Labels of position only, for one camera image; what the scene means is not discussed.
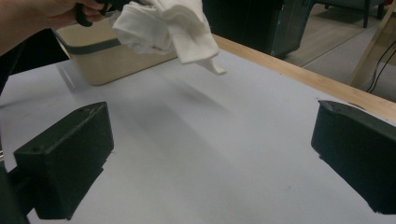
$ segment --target black handle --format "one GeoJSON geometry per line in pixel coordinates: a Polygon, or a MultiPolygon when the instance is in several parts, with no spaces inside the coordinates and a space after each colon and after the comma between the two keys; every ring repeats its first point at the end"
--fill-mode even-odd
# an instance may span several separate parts
{"type": "MultiPolygon", "coordinates": [[[[96,2],[105,3],[105,6],[103,7],[103,9],[99,10],[100,14],[105,16],[106,12],[107,12],[108,2],[102,2],[100,0],[96,0],[96,2]]],[[[82,12],[83,6],[84,5],[82,5],[81,3],[76,4],[76,21],[78,22],[78,24],[80,24],[82,26],[90,27],[90,26],[92,26],[92,22],[87,21],[87,18],[85,17],[84,12],[82,12]]]]}

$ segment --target wire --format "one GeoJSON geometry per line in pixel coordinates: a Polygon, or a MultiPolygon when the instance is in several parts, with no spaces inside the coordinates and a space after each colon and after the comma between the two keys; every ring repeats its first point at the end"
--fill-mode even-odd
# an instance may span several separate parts
{"type": "MultiPolygon", "coordinates": [[[[367,89],[367,92],[373,92],[376,82],[378,81],[378,78],[376,76],[376,71],[378,70],[378,66],[380,65],[382,59],[385,57],[385,55],[387,55],[388,51],[393,47],[393,45],[396,44],[396,40],[392,42],[392,44],[385,50],[385,52],[381,55],[381,57],[379,58],[378,62],[376,63],[375,66],[375,70],[373,73],[373,80],[372,83],[370,85],[370,87],[367,89]]],[[[385,66],[388,64],[388,62],[390,61],[390,59],[393,57],[393,55],[395,54],[395,52],[392,53],[392,55],[388,58],[387,62],[385,63],[385,65],[382,67],[380,74],[382,73],[382,71],[384,70],[385,66]]]]}

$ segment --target tabletop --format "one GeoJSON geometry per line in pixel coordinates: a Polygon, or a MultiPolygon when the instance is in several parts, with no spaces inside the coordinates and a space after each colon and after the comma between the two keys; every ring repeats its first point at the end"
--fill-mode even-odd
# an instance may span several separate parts
{"type": "Polygon", "coordinates": [[[318,100],[351,101],[282,76],[292,66],[274,69],[273,58],[263,67],[222,50],[215,61],[226,75],[172,60],[97,87],[71,61],[10,77],[0,101],[8,169],[14,150],[84,105],[106,101],[114,135],[73,218],[32,212],[31,223],[396,221],[374,213],[310,146],[318,100]]]}

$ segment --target wooden edge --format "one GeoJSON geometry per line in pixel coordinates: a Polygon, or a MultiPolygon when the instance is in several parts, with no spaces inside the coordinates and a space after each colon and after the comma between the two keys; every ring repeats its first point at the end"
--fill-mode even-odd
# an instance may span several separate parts
{"type": "Polygon", "coordinates": [[[286,77],[291,77],[307,86],[323,91],[352,105],[356,105],[369,113],[381,117],[382,119],[396,122],[396,104],[391,101],[350,87],[314,72],[310,72],[296,65],[286,63],[223,37],[214,35],[214,38],[221,49],[224,49],[236,56],[274,70],[286,77]]]}
{"type": "Polygon", "coordinates": [[[392,13],[393,13],[393,9],[396,7],[396,1],[393,1],[393,3],[390,5],[387,14],[384,16],[384,18],[382,19],[381,23],[378,26],[378,29],[376,30],[372,40],[370,41],[369,45],[367,46],[367,49],[364,51],[363,55],[361,56],[361,59],[359,60],[358,65],[356,66],[352,77],[351,77],[351,81],[350,81],[350,85],[353,87],[359,87],[359,85],[362,84],[362,82],[364,81],[364,79],[367,78],[368,74],[371,74],[371,72],[374,72],[374,67],[370,68],[370,70],[373,69],[373,71],[367,73],[367,72],[362,72],[361,70],[364,69],[366,70],[367,67],[365,67],[365,63],[367,62],[367,59],[370,55],[370,53],[373,50],[373,47],[376,44],[376,41],[378,40],[378,38],[381,36],[382,31],[384,30],[385,26],[387,25],[392,13]]]}

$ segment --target storage bin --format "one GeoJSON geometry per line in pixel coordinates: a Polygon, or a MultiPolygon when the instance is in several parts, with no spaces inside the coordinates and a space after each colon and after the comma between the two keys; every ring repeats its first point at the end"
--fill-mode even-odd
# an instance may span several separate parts
{"type": "Polygon", "coordinates": [[[121,45],[108,18],[91,27],[73,24],[54,30],[66,53],[91,85],[103,85],[121,77],[176,58],[166,55],[136,54],[121,45]]]}

